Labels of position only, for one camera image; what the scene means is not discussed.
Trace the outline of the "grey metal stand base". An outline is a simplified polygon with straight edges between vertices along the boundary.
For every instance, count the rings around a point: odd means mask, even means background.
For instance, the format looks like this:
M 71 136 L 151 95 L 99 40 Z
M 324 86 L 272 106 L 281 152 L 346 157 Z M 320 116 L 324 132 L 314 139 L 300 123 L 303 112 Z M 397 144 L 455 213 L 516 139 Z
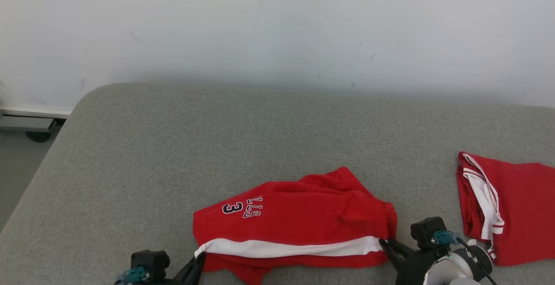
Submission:
M 56 126 L 53 118 L 0 115 L 0 131 L 30 131 L 50 133 Z

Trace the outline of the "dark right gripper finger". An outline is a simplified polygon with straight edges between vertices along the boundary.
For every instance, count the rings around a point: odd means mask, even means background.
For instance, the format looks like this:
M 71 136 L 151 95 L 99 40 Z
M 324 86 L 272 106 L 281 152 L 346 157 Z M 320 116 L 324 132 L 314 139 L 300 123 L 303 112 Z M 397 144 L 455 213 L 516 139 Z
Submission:
M 404 243 L 396 241 L 394 238 L 389 238 L 387 240 L 387 245 L 391 253 L 394 253 L 395 255 L 401 256 L 403 258 L 407 258 L 415 252 L 415 250 Z
M 394 239 L 380 239 L 380 247 L 387 256 L 388 261 L 394 267 L 396 272 L 399 272 L 402 261 L 399 261 L 396 251 L 397 241 Z

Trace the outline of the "red shorts white side stripe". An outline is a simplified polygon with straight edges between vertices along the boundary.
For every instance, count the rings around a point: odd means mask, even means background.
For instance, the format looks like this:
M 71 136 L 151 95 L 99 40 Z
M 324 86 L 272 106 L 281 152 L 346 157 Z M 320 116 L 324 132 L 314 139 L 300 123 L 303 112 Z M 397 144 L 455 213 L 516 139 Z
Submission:
M 193 214 L 194 257 L 203 271 L 227 269 L 261 285 L 276 267 L 364 269 L 387 255 L 381 240 L 396 238 L 397 213 L 347 168 L 297 181 L 271 181 Z

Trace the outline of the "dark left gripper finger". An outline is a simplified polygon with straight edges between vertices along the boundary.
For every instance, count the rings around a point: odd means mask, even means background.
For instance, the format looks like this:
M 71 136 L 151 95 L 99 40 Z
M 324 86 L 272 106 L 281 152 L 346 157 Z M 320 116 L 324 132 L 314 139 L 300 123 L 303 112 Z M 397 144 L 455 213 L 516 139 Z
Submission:
M 199 285 L 205 261 L 205 252 L 193 257 L 173 278 L 173 285 Z

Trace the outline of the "red bulls 23 jersey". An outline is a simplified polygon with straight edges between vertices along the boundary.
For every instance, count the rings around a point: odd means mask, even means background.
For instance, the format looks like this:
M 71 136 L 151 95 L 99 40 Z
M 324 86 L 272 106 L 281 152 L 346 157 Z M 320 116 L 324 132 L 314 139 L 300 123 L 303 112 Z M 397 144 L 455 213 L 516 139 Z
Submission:
M 464 234 L 499 266 L 555 259 L 555 168 L 467 152 L 456 171 Z

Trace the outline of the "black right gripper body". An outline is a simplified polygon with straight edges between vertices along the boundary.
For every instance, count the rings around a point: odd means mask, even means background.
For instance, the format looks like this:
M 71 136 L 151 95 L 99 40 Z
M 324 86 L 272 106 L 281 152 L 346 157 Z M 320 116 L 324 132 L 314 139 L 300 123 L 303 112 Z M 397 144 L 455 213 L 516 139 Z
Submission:
M 422 248 L 418 251 L 404 247 L 400 251 L 403 260 L 396 268 L 395 285 L 424 285 L 424 276 L 428 269 L 449 251 L 449 247 Z

